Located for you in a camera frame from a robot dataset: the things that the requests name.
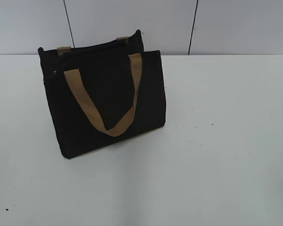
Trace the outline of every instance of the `white surface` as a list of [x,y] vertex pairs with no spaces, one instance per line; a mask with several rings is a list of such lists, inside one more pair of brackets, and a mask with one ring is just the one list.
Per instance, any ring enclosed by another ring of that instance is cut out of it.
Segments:
[[283,226],[283,56],[162,59],[165,127],[66,160],[38,57],[0,56],[0,226]]
[[0,54],[71,45],[63,0],[0,0]]
[[66,6],[76,47],[140,29],[146,50],[188,54],[196,0],[66,0]]
[[191,54],[283,54],[283,0],[200,0]]

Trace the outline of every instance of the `tan strap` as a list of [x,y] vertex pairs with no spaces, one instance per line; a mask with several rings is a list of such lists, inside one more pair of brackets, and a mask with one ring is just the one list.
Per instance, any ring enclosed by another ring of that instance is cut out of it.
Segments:
[[132,124],[135,117],[138,90],[142,77],[142,57],[140,53],[137,53],[137,54],[129,55],[129,58],[131,65],[131,74],[135,89],[133,106],[130,108],[129,111],[127,111],[127,113],[121,118],[121,120],[115,125],[115,127],[109,130],[106,130],[103,119],[98,109],[96,108],[90,96],[88,95],[86,89],[84,88],[79,69],[74,69],[64,72],[66,81],[68,83],[71,92],[73,93],[75,99],[77,100],[78,104],[80,105],[81,109],[87,116],[90,123],[98,131],[101,131],[112,137],[117,137],[123,134]]
[[117,41],[124,41],[126,44],[127,44],[127,46],[129,45],[129,37],[119,37],[119,38],[117,38]]
[[71,47],[70,46],[58,47],[57,51],[58,51],[58,56],[61,56],[64,53],[70,53]]

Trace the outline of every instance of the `bag handle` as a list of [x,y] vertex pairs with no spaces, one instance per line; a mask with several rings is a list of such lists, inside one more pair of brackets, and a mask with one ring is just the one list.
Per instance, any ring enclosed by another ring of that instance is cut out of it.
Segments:
[[71,92],[73,93],[75,99],[77,100],[78,104],[87,116],[90,123],[98,131],[103,132],[112,137],[117,137],[123,134],[129,128],[135,118],[138,90],[142,77],[142,57],[140,53],[136,53],[129,55],[129,58],[131,65],[131,74],[134,83],[133,106],[127,111],[127,113],[121,118],[121,120],[118,121],[115,127],[109,130],[105,128],[103,119],[98,109],[96,108],[86,89],[84,88],[79,69],[64,72],[66,81]]

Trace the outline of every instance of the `black tote bag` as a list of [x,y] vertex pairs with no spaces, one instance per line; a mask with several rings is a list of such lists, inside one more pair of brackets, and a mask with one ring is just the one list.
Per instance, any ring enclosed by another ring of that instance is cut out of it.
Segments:
[[97,47],[56,51],[55,64],[39,49],[50,113],[68,159],[165,124],[160,52],[132,48],[130,40]]

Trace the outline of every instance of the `tote bag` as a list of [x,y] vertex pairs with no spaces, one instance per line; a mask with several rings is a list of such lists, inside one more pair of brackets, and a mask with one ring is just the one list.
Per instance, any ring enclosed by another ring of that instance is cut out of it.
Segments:
[[64,157],[70,159],[164,126],[160,52],[143,51],[140,31],[93,47],[39,48],[38,52]]

